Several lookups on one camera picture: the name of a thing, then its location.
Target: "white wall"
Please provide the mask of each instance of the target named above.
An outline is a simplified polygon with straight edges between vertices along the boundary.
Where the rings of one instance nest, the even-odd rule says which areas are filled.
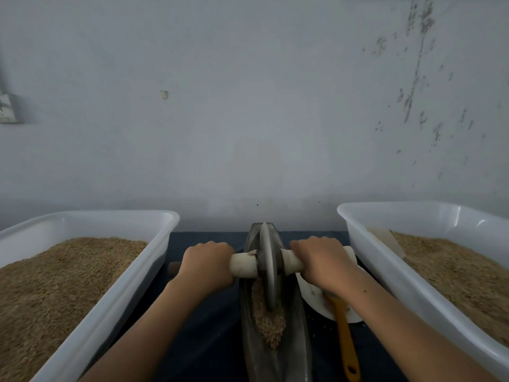
[[[0,229],[98,208],[338,229],[340,203],[398,199],[509,217],[509,0],[413,5],[2,0],[26,124],[0,127]]]

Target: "forearm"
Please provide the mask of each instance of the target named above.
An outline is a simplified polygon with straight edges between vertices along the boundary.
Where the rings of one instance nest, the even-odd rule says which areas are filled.
[[[145,314],[83,376],[81,382],[152,379],[179,327],[203,295],[175,278]]]
[[[343,287],[342,297],[362,317],[411,382],[496,381],[367,273],[359,270],[349,276],[349,288]]]

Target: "hand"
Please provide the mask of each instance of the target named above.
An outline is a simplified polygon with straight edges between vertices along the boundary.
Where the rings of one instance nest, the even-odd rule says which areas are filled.
[[[289,247],[304,264],[302,276],[308,283],[344,297],[348,279],[359,271],[335,238],[309,237],[290,241]]]
[[[185,288],[206,297],[233,283],[230,258],[234,249],[225,242],[190,246],[184,253],[178,275],[172,280],[182,282]]]

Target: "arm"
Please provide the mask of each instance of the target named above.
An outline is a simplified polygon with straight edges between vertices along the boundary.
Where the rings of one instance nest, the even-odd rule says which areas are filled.
[[[311,237],[290,247],[304,264],[306,280],[350,304],[409,381],[496,381],[360,270],[336,239]]]
[[[187,316],[206,296],[233,283],[229,267],[233,253],[226,243],[188,248],[179,274],[80,382],[152,380]]]

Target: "metal disc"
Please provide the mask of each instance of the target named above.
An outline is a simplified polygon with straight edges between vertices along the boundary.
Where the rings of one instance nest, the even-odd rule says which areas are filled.
[[[267,278],[264,279],[265,302],[267,309],[273,311],[276,309],[276,276],[277,267],[276,259],[272,252],[272,244],[270,243],[269,228],[266,223],[260,227],[260,248],[265,254],[265,263],[267,265]]]

